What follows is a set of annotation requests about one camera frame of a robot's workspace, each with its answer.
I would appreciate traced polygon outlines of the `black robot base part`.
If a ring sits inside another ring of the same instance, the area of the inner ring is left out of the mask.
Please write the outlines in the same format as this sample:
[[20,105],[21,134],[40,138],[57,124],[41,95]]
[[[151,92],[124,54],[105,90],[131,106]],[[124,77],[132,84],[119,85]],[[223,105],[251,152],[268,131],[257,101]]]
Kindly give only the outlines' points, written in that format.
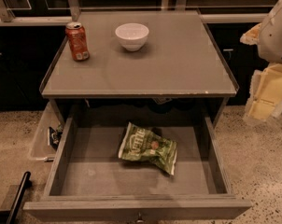
[[32,186],[30,177],[31,173],[26,171],[22,176],[21,183],[18,185],[12,205],[8,210],[0,210],[0,224],[15,224],[24,193]]

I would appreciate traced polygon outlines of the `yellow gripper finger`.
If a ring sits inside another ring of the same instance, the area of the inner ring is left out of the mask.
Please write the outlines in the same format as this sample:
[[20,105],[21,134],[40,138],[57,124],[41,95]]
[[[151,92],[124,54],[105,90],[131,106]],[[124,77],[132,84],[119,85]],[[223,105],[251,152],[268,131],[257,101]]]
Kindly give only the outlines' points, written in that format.
[[258,125],[282,114],[282,63],[269,63],[255,70],[250,82],[249,98],[243,120]]
[[240,38],[240,42],[243,43],[243,44],[246,44],[246,45],[257,45],[259,33],[260,33],[260,28],[261,28],[260,23],[253,26],[247,32],[242,34],[242,36]]

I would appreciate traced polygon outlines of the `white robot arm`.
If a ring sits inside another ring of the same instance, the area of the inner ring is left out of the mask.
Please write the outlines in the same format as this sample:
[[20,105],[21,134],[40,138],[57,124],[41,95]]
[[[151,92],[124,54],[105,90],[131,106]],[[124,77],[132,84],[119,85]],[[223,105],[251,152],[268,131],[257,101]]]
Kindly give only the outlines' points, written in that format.
[[255,70],[250,82],[244,121],[255,126],[282,114],[282,0],[240,41],[256,45],[259,56],[269,63],[263,71]]

